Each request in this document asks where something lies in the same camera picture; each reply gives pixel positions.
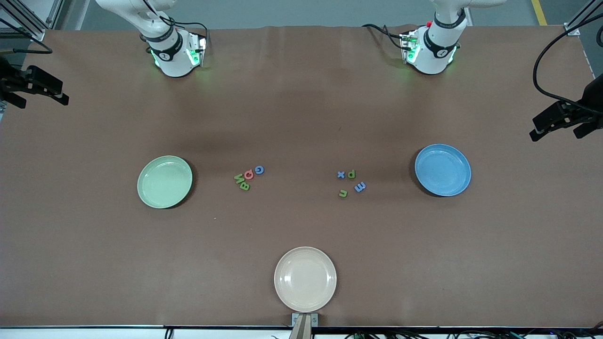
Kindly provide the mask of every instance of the brown table cover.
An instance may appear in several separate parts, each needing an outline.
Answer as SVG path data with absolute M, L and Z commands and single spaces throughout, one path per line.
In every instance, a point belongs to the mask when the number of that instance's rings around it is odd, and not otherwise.
M 213 31 L 204 68 L 168 78 L 138 32 L 49 31 L 54 53 L 27 63 L 71 102 L 25 95 L 0 124 L 0 325 L 288 324 L 273 272 L 298 246 L 337 269 L 322 325 L 595 324 L 603 133 L 528 136 L 553 102 L 532 66 L 560 32 L 470 27 L 427 76 L 366 28 Z M 577 38 L 539 79 L 581 96 Z M 414 157 L 434 143 L 471 163 L 459 196 L 418 186 Z M 194 188 L 152 209 L 136 180 L 167 154 L 191 164 Z M 265 174 L 239 189 L 256 165 Z

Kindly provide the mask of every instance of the metal frame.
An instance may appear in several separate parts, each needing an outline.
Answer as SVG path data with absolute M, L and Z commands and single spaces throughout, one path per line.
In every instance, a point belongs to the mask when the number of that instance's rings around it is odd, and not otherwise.
M 291 326 L 295 326 L 295 322 L 297 321 L 297 318 L 299 318 L 303 314 L 309 314 L 312 327 L 318 327 L 318 313 L 297 313 L 297 312 L 291 313 Z
M 467 18 L 467 26 L 474 26 L 473 15 L 471 14 L 471 8 L 465 7 L 465 16 Z
M 44 39 L 44 32 L 48 26 L 44 21 L 37 17 L 34 12 L 24 5 L 23 2 L 20 0 L 0 0 L 0 7 L 2 7 L 6 13 L 15 19 L 19 25 L 27 30 L 33 37 L 40 41 Z M 8 31 L 9 34 L 18 33 L 11 29 L 8 29 Z
M 578 25 L 579 23 L 584 21 L 587 17 L 592 15 L 602 5 L 603 5 L 603 0 L 587 1 L 586 4 L 584 4 L 584 6 L 582 8 L 580 8 L 580 10 L 576 13 L 576 15 L 574 15 L 572 17 L 572 19 L 569 22 L 563 23 L 563 26 L 565 27 L 566 31 L 569 30 L 571 27 Z M 568 35 L 569 36 L 579 36 L 580 30 L 573 30 L 570 33 L 568 33 Z
M 312 337 L 312 320 L 309 313 L 299 313 L 295 318 L 289 339 L 310 339 Z
M 58 14 L 63 10 L 64 4 L 65 0 L 54 0 L 50 13 L 48 13 L 48 17 L 46 18 L 46 24 L 49 28 L 56 28 Z

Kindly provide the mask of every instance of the white robotic arm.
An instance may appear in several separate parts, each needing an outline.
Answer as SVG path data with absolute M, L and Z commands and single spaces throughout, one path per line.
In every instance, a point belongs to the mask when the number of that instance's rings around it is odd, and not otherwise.
M 182 77 L 201 66 L 206 37 L 176 28 L 165 14 L 176 0 L 96 0 L 99 6 L 123 17 L 147 40 L 155 64 L 170 77 Z
M 464 7 L 494 7 L 507 0 L 430 0 L 435 19 L 427 27 L 404 34 L 402 57 L 425 74 L 438 74 L 452 61 L 458 38 L 467 27 Z

